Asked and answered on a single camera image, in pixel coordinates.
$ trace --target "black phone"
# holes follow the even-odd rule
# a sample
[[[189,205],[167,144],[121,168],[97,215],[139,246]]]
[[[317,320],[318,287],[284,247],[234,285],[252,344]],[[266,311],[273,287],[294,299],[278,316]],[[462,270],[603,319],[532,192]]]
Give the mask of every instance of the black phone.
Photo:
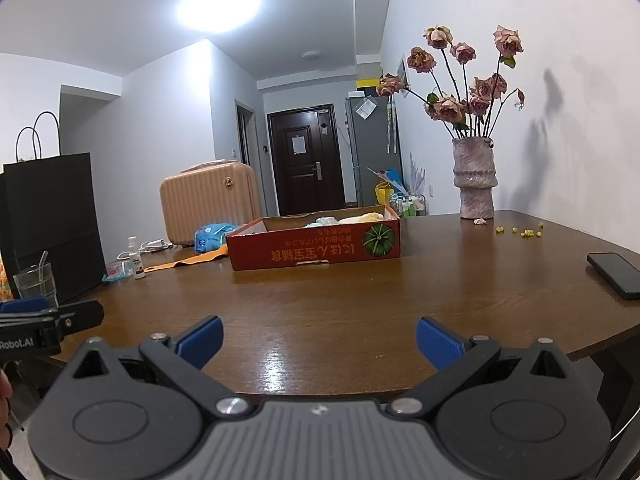
[[[640,300],[640,270],[617,253],[587,254],[587,261],[625,300]]]

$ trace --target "rose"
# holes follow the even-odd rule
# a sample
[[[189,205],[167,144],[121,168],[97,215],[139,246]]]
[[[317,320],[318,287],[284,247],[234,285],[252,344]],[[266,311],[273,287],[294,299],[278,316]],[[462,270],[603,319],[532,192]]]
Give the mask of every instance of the rose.
[[[442,25],[430,27],[424,31],[423,36],[427,39],[427,44],[433,48],[443,50],[448,43],[453,43],[451,31]]]
[[[512,58],[518,52],[524,52],[517,30],[509,30],[501,25],[494,32],[495,46],[504,57]]]
[[[461,123],[465,120],[466,107],[453,95],[445,95],[433,104],[436,118],[447,123]]]
[[[489,108],[489,101],[479,98],[477,95],[469,100],[469,111],[473,115],[483,116]]]
[[[469,87],[472,97],[478,97],[487,103],[491,102],[491,94],[494,86],[490,79],[480,79],[475,77],[473,84]]]
[[[507,81],[500,74],[493,74],[488,81],[494,89],[494,99],[500,99],[500,94],[507,91]]]
[[[449,52],[458,60],[460,65],[464,65],[472,59],[476,58],[476,51],[472,46],[466,43],[452,44]]]
[[[524,108],[524,92],[519,88],[518,88],[518,102],[516,103],[516,106],[518,107],[519,110],[522,110]]]
[[[387,74],[380,80],[378,86],[376,86],[376,91],[380,97],[387,97],[401,91],[403,88],[404,84],[398,76]]]
[[[419,46],[411,49],[411,56],[406,60],[407,66],[413,68],[418,74],[421,72],[430,72],[436,66],[436,60],[426,50]]]

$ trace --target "red cardboard box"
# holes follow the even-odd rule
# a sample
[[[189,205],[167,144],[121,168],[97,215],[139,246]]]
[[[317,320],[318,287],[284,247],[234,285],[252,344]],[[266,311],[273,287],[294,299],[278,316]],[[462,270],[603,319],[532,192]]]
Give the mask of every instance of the red cardboard box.
[[[384,220],[305,227],[320,217],[341,220],[371,212],[382,214]],[[258,218],[229,233],[226,246],[234,270],[398,258],[400,221],[395,211],[381,205]]]

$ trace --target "finger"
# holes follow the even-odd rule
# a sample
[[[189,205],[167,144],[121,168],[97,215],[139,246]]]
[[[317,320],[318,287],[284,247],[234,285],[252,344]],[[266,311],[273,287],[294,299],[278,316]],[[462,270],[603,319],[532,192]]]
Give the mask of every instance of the finger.
[[[6,451],[9,449],[9,443],[11,441],[11,433],[9,432],[9,428],[3,426],[0,429],[0,449]]]
[[[0,370],[0,396],[9,399],[14,394],[14,389],[9,382],[4,370]]]

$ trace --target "black paper bag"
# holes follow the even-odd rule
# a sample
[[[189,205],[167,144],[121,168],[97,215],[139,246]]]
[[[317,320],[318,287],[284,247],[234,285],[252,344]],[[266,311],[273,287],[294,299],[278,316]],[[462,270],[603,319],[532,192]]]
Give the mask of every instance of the black paper bag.
[[[102,281],[89,153],[5,164],[0,174],[0,252],[13,276],[49,251],[58,303]]]

